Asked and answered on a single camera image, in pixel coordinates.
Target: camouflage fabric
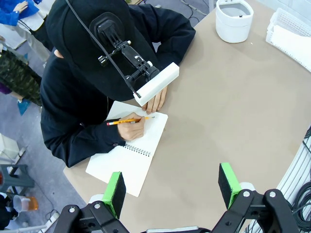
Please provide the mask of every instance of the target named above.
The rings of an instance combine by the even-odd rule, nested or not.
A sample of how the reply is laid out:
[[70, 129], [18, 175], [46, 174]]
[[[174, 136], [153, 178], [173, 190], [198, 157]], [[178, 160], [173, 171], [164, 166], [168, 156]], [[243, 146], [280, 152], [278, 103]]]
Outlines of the camouflage fabric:
[[0, 82], [27, 100], [42, 106], [40, 76], [9, 50], [1, 53]]

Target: finger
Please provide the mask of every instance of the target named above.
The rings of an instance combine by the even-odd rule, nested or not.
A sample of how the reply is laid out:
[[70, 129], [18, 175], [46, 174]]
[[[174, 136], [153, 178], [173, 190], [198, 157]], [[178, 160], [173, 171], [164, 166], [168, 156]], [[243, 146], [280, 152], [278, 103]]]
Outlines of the finger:
[[167, 87], [165, 87], [163, 90], [162, 90], [162, 93], [161, 93], [161, 99], [160, 99], [160, 103], [159, 103], [159, 106], [157, 107], [157, 110], [160, 110], [164, 104], [164, 101], [165, 101], [165, 97], [166, 97], [166, 92], [167, 92]]
[[155, 96], [155, 102], [154, 102], [154, 105], [152, 107], [152, 112], [155, 113], [158, 106], [159, 106], [159, 103], [160, 103], [160, 99], [161, 99], [161, 93], [158, 93], [156, 96]]
[[143, 116], [141, 118], [140, 122], [132, 124], [131, 128], [132, 128], [132, 130], [141, 130], [144, 128], [144, 126], [145, 126], [145, 117]]
[[120, 120], [127, 120], [127, 119], [141, 119], [141, 116], [137, 115], [136, 113], [131, 113], [130, 115], [127, 115]]
[[155, 97], [153, 97], [151, 100], [149, 100], [149, 102], [147, 103], [147, 114], [150, 114], [152, 111], [152, 107], [154, 106], [154, 102], [155, 102]]

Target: white basket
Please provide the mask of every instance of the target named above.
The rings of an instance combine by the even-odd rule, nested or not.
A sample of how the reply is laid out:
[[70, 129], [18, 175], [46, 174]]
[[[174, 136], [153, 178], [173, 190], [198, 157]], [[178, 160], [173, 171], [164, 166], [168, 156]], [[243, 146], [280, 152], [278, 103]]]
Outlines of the white basket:
[[274, 26], [278, 25], [292, 33], [295, 33], [300, 36], [306, 36], [311, 37], [311, 27], [304, 23], [303, 21], [299, 20], [295, 16], [291, 15], [287, 11], [278, 8], [277, 11], [272, 15], [270, 19], [270, 24], [268, 26], [268, 32], [266, 41], [281, 50], [283, 53], [287, 54], [291, 58], [293, 58], [295, 61], [300, 63], [303, 67], [305, 67], [307, 70], [311, 72], [311, 67], [308, 67], [303, 61], [300, 61], [299, 58], [294, 57], [289, 52], [286, 51], [286, 49], [281, 48], [278, 45], [273, 44], [272, 42], [272, 36], [274, 33]]

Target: black cap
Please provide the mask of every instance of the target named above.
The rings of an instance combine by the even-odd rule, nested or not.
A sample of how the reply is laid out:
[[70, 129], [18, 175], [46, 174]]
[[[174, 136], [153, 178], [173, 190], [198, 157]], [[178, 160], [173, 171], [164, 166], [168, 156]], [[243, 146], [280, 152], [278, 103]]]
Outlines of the black cap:
[[[124, 0], [69, 0], [82, 22], [89, 27], [90, 23], [104, 12], [115, 14], [124, 25], [125, 40], [146, 61], [157, 65], [154, 49], [136, 28], [131, 17], [129, 6]], [[103, 94], [113, 100], [124, 101], [133, 98], [133, 93], [113, 65], [108, 62], [102, 67], [98, 58], [104, 55], [94, 45], [90, 35], [70, 10], [66, 0], [56, 0], [46, 21], [48, 36], [53, 45], [69, 63], [75, 76], [87, 79]], [[136, 70], [121, 54], [114, 55], [113, 60], [124, 75], [131, 75]], [[141, 77], [135, 84], [138, 90], [145, 84]]]

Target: notebook spiral binding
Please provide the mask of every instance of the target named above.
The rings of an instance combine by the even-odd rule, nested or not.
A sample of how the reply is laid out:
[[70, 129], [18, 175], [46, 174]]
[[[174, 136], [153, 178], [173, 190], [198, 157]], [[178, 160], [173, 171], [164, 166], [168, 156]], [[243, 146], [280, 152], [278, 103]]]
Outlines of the notebook spiral binding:
[[137, 152], [137, 153], [139, 153], [139, 154], [143, 154], [143, 155], [148, 156], [148, 157], [150, 157], [150, 155], [151, 155], [150, 152], [148, 152], [148, 151], [146, 151], [146, 150], [139, 149], [139, 148], [137, 148], [137, 147], [133, 147], [133, 146], [131, 146], [131, 145], [128, 145], [127, 143], [126, 143], [125, 146], [123, 146], [123, 147], [126, 148], [126, 149], [128, 149], [128, 150], [135, 151], [135, 152]]

